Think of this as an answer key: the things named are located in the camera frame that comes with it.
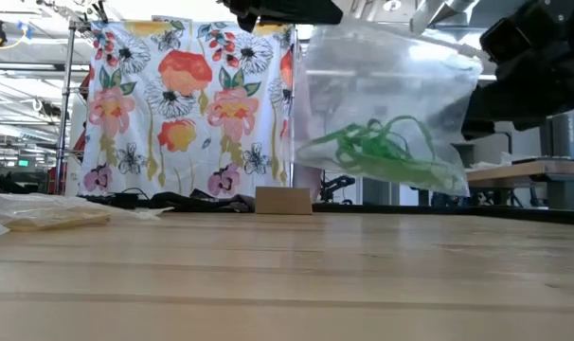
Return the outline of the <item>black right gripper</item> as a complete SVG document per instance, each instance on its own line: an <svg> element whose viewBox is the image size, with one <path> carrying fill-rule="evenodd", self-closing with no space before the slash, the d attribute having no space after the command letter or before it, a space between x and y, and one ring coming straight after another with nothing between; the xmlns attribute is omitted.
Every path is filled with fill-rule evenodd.
<svg viewBox="0 0 574 341"><path fill-rule="evenodd" d="M511 82L574 82L574 0L527 0L480 37L498 81L478 85L461 128L470 141L496 133L496 122L517 131L574 110L574 90L539 90Z"/></svg>

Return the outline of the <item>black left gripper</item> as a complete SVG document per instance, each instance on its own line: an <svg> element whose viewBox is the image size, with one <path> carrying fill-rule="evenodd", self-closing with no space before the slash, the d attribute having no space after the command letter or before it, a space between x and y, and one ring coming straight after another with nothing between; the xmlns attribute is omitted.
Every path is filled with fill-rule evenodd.
<svg viewBox="0 0 574 341"><path fill-rule="evenodd" d="M237 17L239 27L252 33L260 17L277 23L337 25L343 11L332 0L218 0Z"/></svg>

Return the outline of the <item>gray upright panels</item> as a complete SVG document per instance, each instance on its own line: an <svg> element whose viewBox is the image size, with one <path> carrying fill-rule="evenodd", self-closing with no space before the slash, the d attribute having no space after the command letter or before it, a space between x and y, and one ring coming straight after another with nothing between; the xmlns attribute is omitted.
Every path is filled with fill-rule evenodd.
<svg viewBox="0 0 574 341"><path fill-rule="evenodd" d="M549 117L540 127L544 156L574 158L574 129L569 115Z"/></svg>

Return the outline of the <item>gray workbench with wooden top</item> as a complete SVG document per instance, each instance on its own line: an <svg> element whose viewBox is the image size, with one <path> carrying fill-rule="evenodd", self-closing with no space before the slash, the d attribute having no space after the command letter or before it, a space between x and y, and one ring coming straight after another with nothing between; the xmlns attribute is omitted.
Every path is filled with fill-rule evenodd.
<svg viewBox="0 0 574 341"><path fill-rule="evenodd" d="M547 185L551 209L574 210L574 160L550 158L467 172L470 188L497 190Z"/></svg>

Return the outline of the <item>white floral cloth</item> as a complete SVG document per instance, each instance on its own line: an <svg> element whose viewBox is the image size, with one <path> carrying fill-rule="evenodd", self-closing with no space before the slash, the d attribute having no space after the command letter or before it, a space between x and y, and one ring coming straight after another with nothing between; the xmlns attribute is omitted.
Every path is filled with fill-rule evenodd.
<svg viewBox="0 0 574 341"><path fill-rule="evenodd" d="M93 24L80 194L216 198L291 182L293 30Z"/></svg>

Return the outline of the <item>small brown cardboard box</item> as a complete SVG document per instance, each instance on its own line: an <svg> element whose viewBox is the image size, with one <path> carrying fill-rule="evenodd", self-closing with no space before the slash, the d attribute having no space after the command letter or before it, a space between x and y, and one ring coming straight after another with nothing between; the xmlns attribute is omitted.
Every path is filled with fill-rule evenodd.
<svg viewBox="0 0 574 341"><path fill-rule="evenodd" d="M307 188L257 187L255 213L274 215L312 215Z"/></svg>

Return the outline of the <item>black round corded puck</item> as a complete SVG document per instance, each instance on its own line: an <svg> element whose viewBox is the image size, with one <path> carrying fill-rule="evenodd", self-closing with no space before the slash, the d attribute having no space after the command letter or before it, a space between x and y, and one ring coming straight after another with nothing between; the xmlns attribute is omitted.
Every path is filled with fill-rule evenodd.
<svg viewBox="0 0 574 341"><path fill-rule="evenodd" d="M149 196L140 188L126 188L121 192L113 193L108 198L108 205L123 209L136 209L146 206Z"/></svg>

